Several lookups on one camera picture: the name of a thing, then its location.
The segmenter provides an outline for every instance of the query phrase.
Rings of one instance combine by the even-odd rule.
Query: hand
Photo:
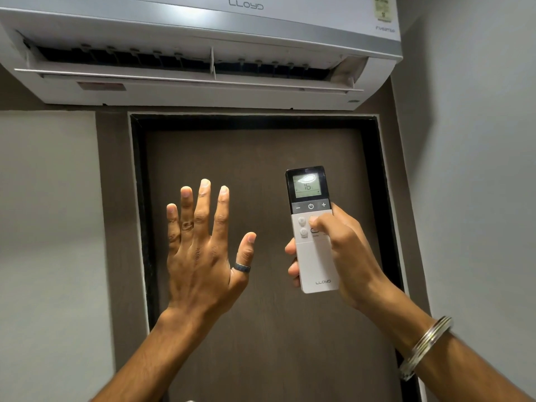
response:
[[[209,234],[210,181],[203,179],[197,206],[189,187],[181,189],[181,215],[177,206],[167,206],[170,301],[166,312],[202,324],[212,324],[238,299],[248,285],[247,273],[230,268],[227,254],[229,189],[222,186]],[[236,262],[251,265],[255,233],[247,233],[236,255]]]
[[[340,207],[331,204],[333,215],[325,213],[311,217],[312,228],[323,231],[331,239],[331,252],[340,277],[339,292],[346,303],[355,309],[377,293],[376,289],[388,283],[387,277],[374,258],[372,249],[359,222],[346,214]],[[296,255],[294,239],[285,247],[289,255]],[[300,267],[297,258],[288,269],[293,285],[300,286]]]

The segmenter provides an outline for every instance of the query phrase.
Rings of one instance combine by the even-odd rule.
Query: white remote control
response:
[[[332,213],[324,167],[287,170],[288,201],[304,293],[339,288],[330,237],[309,225],[311,216]]]

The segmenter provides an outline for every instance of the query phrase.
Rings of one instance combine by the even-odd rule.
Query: silver bracelet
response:
[[[415,374],[413,372],[415,367],[421,362],[434,344],[436,344],[439,338],[452,327],[452,323],[451,317],[443,316],[427,332],[425,332],[425,335],[422,336],[415,347],[413,347],[410,357],[400,366],[400,378],[407,381]]]

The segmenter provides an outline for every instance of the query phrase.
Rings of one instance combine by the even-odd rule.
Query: temperature display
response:
[[[293,176],[296,198],[318,196],[322,194],[318,174]]]

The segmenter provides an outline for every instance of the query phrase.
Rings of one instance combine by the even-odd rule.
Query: wooden door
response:
[[[168,302],[166,204],[202,178],[231,192],[229,258],[257,233],[250,283],[173,381],[171,402],[400,401],[393,347],[336,291],[305,295],[287,276],[285,170],[324,165],[331,199],[356,217],[379,258],[356,130],[162,131],[146,137],[161,308]]]

